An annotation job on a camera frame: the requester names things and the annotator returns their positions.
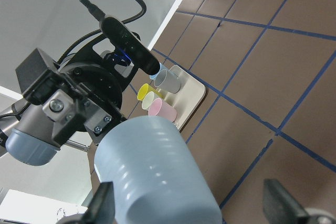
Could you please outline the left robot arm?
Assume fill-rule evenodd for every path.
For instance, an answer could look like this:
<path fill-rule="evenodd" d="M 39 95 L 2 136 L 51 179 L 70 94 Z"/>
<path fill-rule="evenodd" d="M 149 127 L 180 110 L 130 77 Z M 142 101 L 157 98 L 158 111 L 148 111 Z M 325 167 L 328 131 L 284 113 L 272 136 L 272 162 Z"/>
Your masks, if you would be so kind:
<path fill-rule="evenodd" d="M 95 144 L 125 120 L 117 54 L 82 50 L 64 63 L 37 48 L 16 68 L 23 98 L 1 114 L 1 145 L 22 163 L 41 166 L 76 132 Z"/>

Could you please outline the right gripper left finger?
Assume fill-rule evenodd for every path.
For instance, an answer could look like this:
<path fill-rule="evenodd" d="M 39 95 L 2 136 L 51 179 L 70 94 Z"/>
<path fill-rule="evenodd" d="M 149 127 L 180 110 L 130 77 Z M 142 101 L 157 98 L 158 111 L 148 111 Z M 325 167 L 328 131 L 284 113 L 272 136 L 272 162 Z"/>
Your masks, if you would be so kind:
<path fill-rule="evenodd" d="M 113 223 L 115 216 L 113 182 L 101 183 L 90 202 L 81 223 Z"/>

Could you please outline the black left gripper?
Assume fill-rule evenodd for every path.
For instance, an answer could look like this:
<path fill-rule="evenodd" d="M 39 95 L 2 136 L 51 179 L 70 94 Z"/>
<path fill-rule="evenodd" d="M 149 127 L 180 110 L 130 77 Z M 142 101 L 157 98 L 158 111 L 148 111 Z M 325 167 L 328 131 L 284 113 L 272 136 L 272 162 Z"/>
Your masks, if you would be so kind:
<path fill-rule="evenodd" d="M 95 144 L 125 121 L 121 113 L 127 78 L 114 53 L 98 54 L 94 39 L 60 63 L 39 48 L 16 68 L 24 99 L 30 103 L 17 130 L 60 148 L 76 132 L 87 131 Z"/>

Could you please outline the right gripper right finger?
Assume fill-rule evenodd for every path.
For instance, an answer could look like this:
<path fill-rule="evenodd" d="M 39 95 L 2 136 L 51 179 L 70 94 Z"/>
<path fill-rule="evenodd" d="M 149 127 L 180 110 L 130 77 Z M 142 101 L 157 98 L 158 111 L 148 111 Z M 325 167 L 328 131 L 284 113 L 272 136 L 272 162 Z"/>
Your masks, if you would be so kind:
<path fill-rule="evenodd" d="M 308 212 L 277 179 L 265 179 L 263 213 L 268 223 L 307 223 Z"/>

